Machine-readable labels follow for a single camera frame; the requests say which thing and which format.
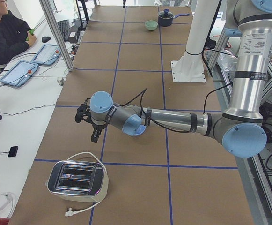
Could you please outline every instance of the green bowl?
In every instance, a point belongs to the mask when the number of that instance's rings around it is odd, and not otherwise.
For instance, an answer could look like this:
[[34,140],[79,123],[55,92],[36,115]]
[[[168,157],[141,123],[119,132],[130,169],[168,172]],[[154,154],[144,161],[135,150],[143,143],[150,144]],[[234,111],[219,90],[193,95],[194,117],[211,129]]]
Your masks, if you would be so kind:
[[158,27],[158,22],[154,20],[148,20],[144,23],[147,30],[155,30]]

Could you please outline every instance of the robotic arm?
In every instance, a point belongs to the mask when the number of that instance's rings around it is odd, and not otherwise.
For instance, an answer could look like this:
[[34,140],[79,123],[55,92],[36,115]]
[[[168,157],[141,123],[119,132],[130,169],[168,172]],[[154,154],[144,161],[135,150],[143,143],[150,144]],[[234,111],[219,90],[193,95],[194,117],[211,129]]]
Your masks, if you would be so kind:
[[261,128],[263,117],[258,110],[272,47],[272,1],[229,0],[228,9],[231,10],[227,11],[226,26],[238,28],[242,39],[229,107],[222,115],[179,113],[134,105],[122,107],[113,102],[110,94],[99,91],[77,109],[75,121],[92,124],[94,142],[108,124],[128,135],[139,135],[143,124],[149,126],[152,121],[165,128],[214,138],[237,157],[258,154],[266,145],[266,134]]

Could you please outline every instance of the saucepan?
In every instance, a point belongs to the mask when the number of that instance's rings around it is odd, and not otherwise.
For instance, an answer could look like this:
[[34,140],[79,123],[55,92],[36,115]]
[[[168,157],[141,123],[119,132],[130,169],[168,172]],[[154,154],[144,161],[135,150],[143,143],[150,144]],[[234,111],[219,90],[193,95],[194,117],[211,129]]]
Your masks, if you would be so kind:
[[172,24],[173,19],[178,18],[179,16],[184,16],[184,15],[190,15],[189,13],[186,14],[177,14],[173,15],[172,12],[169,11],[169,9],[164,9],[164,11],[161,11],[158,13],[158,23],[162,27],[168,27]]

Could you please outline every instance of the light blue joint cover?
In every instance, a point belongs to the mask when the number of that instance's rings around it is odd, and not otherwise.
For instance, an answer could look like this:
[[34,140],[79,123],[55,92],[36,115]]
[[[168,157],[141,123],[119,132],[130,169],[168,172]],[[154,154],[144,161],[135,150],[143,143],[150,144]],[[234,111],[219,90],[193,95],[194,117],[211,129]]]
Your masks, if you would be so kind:
[[112,96],[105,91],[95,92],[91,96],[90,109],[96,113],[104,113],[108,111],[113,105]]
[[224,33],[225,33],[225,36],[229,38],[242,37],[242,33],[238,29],[224,28]]
[[265,131],[254,123],[241,123],[233,126],[222,139],[222,145],[227,151],[244,158],[260,153],[266,142]]
[[138,136],[144,132],[144,130],[140,131],[142,119],[136,114],[131,115],[122,126],[122,132],[129,136]]
[[272,0],[251,0],[252,3],[259,10],[262,10],[266,13],[272,13]]

